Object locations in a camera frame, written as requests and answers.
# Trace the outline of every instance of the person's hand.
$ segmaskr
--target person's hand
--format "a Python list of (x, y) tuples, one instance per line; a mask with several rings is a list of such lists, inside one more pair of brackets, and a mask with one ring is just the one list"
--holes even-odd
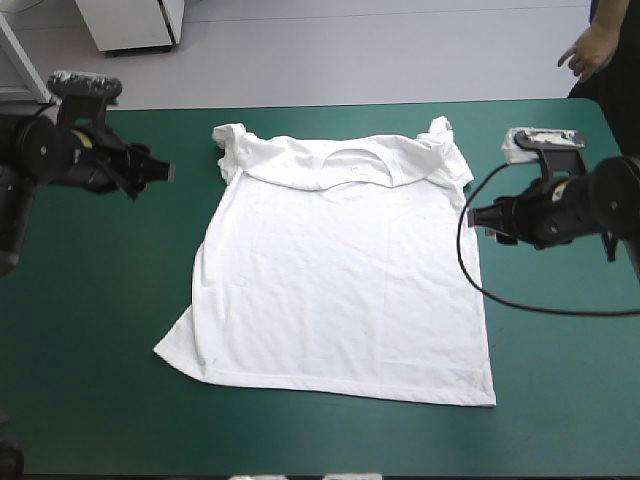
[(586, 82), (591, 75), (609, 64), (619, 40), (618, 30), (594, 23), (564, 52), (558, 60), (558, 67), (569, 59), (567, 66), (573, 70), (576, 77), (580, 77), (580, 82)]

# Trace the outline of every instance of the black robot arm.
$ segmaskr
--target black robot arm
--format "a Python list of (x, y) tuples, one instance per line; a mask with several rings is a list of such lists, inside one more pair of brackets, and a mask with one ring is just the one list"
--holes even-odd
[(622, 240), (640, 278), (640, 160), (609, 158), (588, 173), (581, 137), (575, 145), (533, 138), (519, 131), (514, 140), (520, 149), (536, 153), (541, 177), (519, 195), (498, 197), (493, 205), (471, 209), (469, 226), (488, 228), (502, 244), (522, 241), (537, 249), (600, 234), (609, 261), (615, 260), (616, 245)]
[(56, 124), (0, 114), (0, 277), (18, 263), (37, 186), (122, 190), (135, 199), (148, 182), (174, 177), (173, 165), (106, 125), (107, 106), (122, 92), (118, 79), (56, 72), (47, 87), (61, 100)]

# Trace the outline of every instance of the t-shirt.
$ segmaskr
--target t-shirt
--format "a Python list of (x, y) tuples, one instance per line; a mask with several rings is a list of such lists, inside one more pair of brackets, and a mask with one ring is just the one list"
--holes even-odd
[[(213, 138), (228, 186), (160, 356), (219, 385), (495, 404), (483, 300), (455, 249), (472, 176), (444, 117), (415, 139)], [(480, 281), (466, 226), (462, 251)]]
[[(599, 3), (599, 0), (591, 1), (590, 22), (593, 21)], [(640, 0), (629, 1), (629, 7), (620, 28), (620, 41), (615, 54), (640, 58)]]

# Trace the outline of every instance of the green table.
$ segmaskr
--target green table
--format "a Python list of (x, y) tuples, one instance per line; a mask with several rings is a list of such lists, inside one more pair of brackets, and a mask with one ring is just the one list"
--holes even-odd
[[(47, 188), (23, 258), (0, 280), (2, 433), (28, 473), (386, 475), (640, 474), (640, 318), (563, 318), (486, 301), (498, 406), (461, 408), (198, 383), (151, 349), (190, 303), (193, 256), (223, 193), (210, 139), (243, 122), (262, 137), (414, 136), (447, 115), (476, 177), (503, 162), (508, 127), (575, 128), (591, 166), (617, 148), (581, 100), (112, 112), (125, 139), (177, 166), (132, 203)], [(517, 193), (502, 173), (478, 205)], [(485, 285), (520, 301), (640, 304), (626, 254), (597, 237), (535, 252), (479, 232)]]

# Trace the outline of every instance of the person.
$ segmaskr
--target person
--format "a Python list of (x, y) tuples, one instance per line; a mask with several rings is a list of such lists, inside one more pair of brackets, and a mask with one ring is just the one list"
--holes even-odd
[(596, 101), (624, 155), (640, 155), (640, 0), (593, 0), (590, 26), (560, 57), (580, 77), (569, 93)]

